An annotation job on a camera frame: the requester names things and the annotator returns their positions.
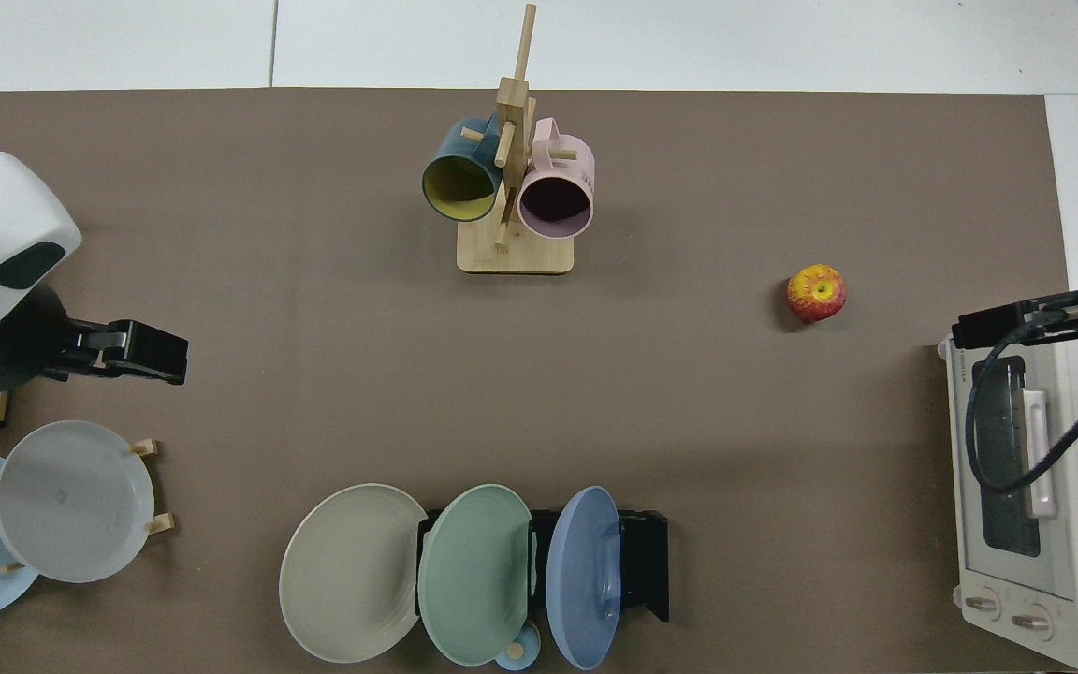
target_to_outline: wooden base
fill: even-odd
[[[486,217],[457,223],[457,266],[467,273],[568,273],[572,270],[572,239],[543,238],[512,217],[498,246],[506,195]]]

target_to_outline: wooden mug tree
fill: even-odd
[[[467,273],[568,273],[572,269],[572,239],[544,238],[519,221],[519,189],[527,173],[530,136],[535,133],[536,99],[526,81],[530,33],[536,6],[527,4],[514,77],[501,78],[497,87],[497,123],[500,142],[493,163],[501,169],[501,184],[486,217],[457,226],[457,266]],[[482,134],[464,129],[462,136],[480,140]],[[552,159],[575,160],[575,150],[555,150]]]

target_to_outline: mug rack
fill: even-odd
[[[501,169],[501,183],[487,215],[457,225],[457,266],[461,272],[558,274],[572,270],[571,238],[544,238],[519,219],[517,195],[535,129],[536,99],[526,80],[535,22],[536,6],[528,3],[514,77],[501,78],[497,87],[500,142],[493,163]]]
[[[427,520],[418,523],[415,575],[423,560],[423,538],[440,518],[442,509],[429,509]],[[528,614],[541,614],[548,605],[548,551],[556,532],[559,512],[531,509],[527,532],[527,556],[534,573],[527,573]],[[661,622],[668,614],[668,520],[654,509],[620,509],[621,525],[621,608],[646,607]],[[415,596],[415,614],[421,615]]]

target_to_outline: red apple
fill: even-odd
[[[805,322],[830,318],[846,302],[847,283],[833,266],[808,265],[788,280],[788,306]]]

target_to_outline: white plate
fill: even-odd
[[[381,656],[418,621],[418,523],[410,494],[356,485],[329,496],[299,525],[281,560],[281,617],[314,657],[360,662]]]
[[[18,441],[0,473],[0,536],[55,580],[88,583],[144,547],[152,481],[132,443],[89,422],[49,423]]]

